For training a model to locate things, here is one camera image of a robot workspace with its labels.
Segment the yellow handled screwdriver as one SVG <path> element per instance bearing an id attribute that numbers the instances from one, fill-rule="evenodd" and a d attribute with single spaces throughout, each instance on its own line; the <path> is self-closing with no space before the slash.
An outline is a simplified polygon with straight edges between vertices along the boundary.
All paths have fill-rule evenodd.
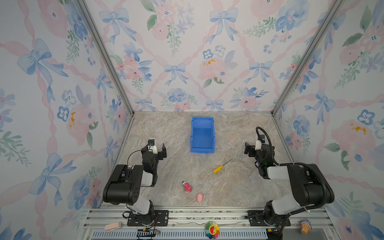
<path id="1" fill-rule="evenodd" d="M 215 170 L 213 170 L 213 173 L 214 174 L 218 173 L 221 169 L 223 169 L 227 164 L 231 163 L 233 160 L 234 160 L 234 158 L 232 158 L 231 160 L 229 160 L 229 161 L 225 162 L 224 164 L 220 165 Z"/>

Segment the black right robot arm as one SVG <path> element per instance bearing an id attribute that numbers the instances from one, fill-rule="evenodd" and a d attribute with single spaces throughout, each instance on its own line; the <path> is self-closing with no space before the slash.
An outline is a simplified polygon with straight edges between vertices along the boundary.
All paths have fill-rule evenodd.
<path id="1" fill-rule="evenodd" d="M 275 147 L 265 135 L 259 135 L 256 143 L 245 143 L 244 153 L 255 158 L 255 166 L 265 180 L 285 180 L 291 192 L 280 199 L 268 201 L 263 211 L 248 211 L 245 216 L 251 225 L 269 226 L 272 232 L 281 231 L 289 223 L 289 217 L 318 209 L 330 204 L 335 194 L 315 164 L 275 162 Z"/>

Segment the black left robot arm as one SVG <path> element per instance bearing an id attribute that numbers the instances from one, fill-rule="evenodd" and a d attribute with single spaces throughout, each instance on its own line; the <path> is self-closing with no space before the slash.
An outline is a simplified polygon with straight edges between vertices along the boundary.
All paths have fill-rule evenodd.
<path id="1" fill-rule="evenodd" d="M 169 211 L 155 210 L 153 202 L 140 193 L 141 188 L 156 185 L 159 161 L 167 157 L 166 146 L 158 149 L 155 140 L 149 139 L 139 152 L 142 154 L 141 165 L 116 165 L 103 191 L 103 201 L 125 205 L 127 210 L 123 212 L 123 218 L 129 227 L 166 227 Z"/>

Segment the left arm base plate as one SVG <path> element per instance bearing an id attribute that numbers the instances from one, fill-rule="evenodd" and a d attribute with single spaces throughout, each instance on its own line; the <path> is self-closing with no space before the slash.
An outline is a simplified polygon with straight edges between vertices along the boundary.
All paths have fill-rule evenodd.
<path id="1" fill-rule="evenodd" d="M 131 211 L 123 212 L 129 227 L 166 227 L 169 222 L 168 210 L 150 210 L 147 215 L 134 214 Z"/>

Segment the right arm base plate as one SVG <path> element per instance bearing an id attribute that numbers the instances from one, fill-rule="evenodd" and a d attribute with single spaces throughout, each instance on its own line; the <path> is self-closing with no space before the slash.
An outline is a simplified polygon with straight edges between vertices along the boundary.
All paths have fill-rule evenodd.
<path id="1" fill-rule="evenodd" d="M 265 213 L 264 210 L 248 210 L 244 216 L 250 222 L 251 227 L 280 227 L 284 216 L 271 213 Z"/>

